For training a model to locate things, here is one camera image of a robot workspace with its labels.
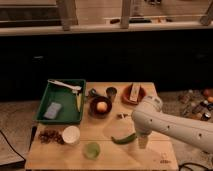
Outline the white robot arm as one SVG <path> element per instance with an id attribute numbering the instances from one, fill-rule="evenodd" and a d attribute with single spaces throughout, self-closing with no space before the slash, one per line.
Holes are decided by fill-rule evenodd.
<path id="1" fill-rule="evenodd" d="M 158 96 L 147 95 L 133 109 L 131 117 L 139 135 L 156 131 L 213 154 L 213 123 L 165 114 L 162 107 Z"/>

